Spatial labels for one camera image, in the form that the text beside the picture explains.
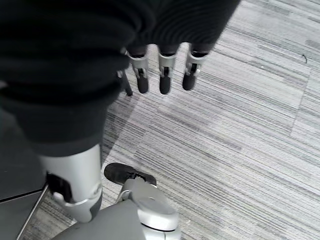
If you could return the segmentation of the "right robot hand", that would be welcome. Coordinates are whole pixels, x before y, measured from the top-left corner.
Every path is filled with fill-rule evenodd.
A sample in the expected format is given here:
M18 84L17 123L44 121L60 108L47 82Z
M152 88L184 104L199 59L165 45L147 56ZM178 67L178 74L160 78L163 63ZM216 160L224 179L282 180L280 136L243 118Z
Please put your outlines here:
M1 107L13 114L39 156L54 199L90 222L102 201L100 144L106 110L132 66L148 91L147 48L158 48L162 94L170 90L180 44L189 51L183 88L194 87L205 57L237 0L3 0Z

